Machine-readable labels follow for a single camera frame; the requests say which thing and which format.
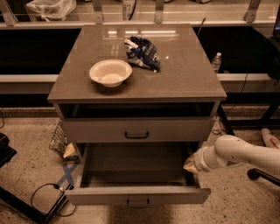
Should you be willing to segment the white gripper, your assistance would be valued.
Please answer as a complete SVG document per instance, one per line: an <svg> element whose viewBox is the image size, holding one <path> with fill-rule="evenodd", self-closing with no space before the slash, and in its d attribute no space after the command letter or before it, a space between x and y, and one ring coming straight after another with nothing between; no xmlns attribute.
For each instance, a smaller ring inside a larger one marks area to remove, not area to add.
<svg viewBox="0 0 280 224"><path fill-rule="evenodd" d="M193 153L185 162L183 168L193 174L210 172L213 167L214 147L202 147Z"/></svg>

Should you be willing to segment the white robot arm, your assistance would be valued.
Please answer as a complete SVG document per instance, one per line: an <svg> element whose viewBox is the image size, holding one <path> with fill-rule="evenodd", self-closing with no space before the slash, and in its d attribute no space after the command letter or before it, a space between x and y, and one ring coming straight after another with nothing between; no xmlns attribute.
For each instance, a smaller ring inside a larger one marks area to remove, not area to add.
<svg viewBox="0 0 280 224"><path fill-rule="evenodd" d="M250 164L261 170L280 175L280 150L257 146L237 136L224 135L213 146L202 147L193 153L183 168L194 174L229 167L231 164Z"/></svg>

